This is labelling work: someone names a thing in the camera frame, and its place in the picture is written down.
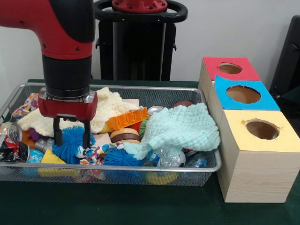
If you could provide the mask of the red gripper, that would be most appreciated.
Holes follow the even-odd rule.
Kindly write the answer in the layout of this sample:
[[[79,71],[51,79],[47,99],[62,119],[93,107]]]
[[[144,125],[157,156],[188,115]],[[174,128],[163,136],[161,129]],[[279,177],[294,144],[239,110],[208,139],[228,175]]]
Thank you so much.
[[[75,118],[82,120],[84,124],[84,133],[82,135],[82,147],[90,148],[90,121],[96,114],[98,104],[98,96],[95,91],[90,91],[89,94],[81,99],[74,100],[59,100],[47,95],[46,88],[42,88],[38,94],[38,106],[40,113],[44,117],[53,119],[53,137],[55,145],[61,146],[62,130],[60,128],[61,118]]]

